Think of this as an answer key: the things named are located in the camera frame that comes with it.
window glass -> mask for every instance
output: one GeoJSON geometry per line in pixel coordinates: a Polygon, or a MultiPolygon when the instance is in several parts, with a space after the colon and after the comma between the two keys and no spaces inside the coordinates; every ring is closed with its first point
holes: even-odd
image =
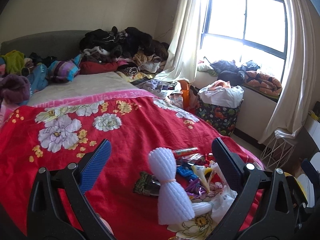
{"type": "Polygon", "coordinates": [[[209,33],[242,39],[245,0],[212,0],[209,33]]]}
{"type": "Polygon", "coordinates": [[[199,58],[206,56],[211,63],[221,59],[238,62],[242,48],[241,42],[207,35],[204,37],[199,58]]]}
{"type": "Polygon", "coordinates": [[[253,60],[261,66],[261,72],[281,80],[282,70],[284,68],[284,59],[269,54],[263,50],[244,45],[241,63],[248,62],[249,60],[253,60]]]}
{"type": "Polygon", "coordinates": [[[248,0],[245,39],[284,52],[284,5],[274,0],[248,0]]]}

white bedsheet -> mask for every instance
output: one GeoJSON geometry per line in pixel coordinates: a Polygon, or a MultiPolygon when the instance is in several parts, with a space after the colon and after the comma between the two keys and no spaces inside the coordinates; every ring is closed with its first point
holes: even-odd
{"type": "Polygon", "coordinates": [[[126,82],[115,72],[78,75],[72,82],[62,84],[52,83],[44,90],[35,93],[30,98],[28,106],[34,106],[52,100],[127,89],[136,89],[136,87],[126,82]]]}

blue floral cloth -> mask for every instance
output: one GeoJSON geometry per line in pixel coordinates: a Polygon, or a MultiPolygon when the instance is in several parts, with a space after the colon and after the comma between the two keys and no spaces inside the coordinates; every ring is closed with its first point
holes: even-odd
{"type": "MultiPolygon", "coordinates": [[[[43,90],[48,85],[48,81],[45,78],[47,73],[48,68],[44,64],[39,64],[32,73],[27,76],[27,79],[30,82],[30,97],[34,93],[43,90]]],[[[19,105],[26,105],[28,101],[29,100],[23,101],[19,105]]]]}

white plastic bag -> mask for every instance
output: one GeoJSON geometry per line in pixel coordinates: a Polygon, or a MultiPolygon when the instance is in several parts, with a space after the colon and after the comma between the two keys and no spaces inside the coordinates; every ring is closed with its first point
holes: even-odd
{"type": "Polygon", "coordinates": [[[227,213],[233,201],[235,200],[237,196],[237,192],[233,191],[227,184],[227,181],[223,176],[222,171],[218,166],[218,163],[215,163],[214,165],[212,165],[211,168],[218,174],[223,184],[222,194],[216,195],[212,200],[213,205],[212,205],[211,218],[216,223],[219,223],[223,219],[224,215],[227,213]]]}
{"type": "Polygon", "coordinates": [[[236,108],[242,101],[244,90],[240,86],[232,88],[221,88],[216,91],[209,91],[208,85],[198,92],[201,100],[206,104],[236,108]]]}
{"type": "MultiPolygon", "coordinates": [[[[193,203],[192,208],[196,216],[212,211],[212,220],[216,223],[219,223],[234,202],[237,192],[231,190],[217,163],[213,164],[211,168],[213,170],[212,172],[216,172],[220,177],[223,190],[221,193],[215,195],[209,202],[193,203]]],[[[216,186],[216,184],[210,184],[210,187],[215,188],[216,186]]]]}

white plastic tube bundle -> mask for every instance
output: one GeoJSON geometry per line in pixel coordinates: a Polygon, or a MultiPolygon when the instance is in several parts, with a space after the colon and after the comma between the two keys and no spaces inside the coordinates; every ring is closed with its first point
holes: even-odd
{"type": "Polygon", "coordinates": [[[170,149],[157,148],[149,153],[149,167],[160,181],[158,222],[160,225],[178,224],[195,217],[192,203],[176,182],[176,160],[170,149]]]}

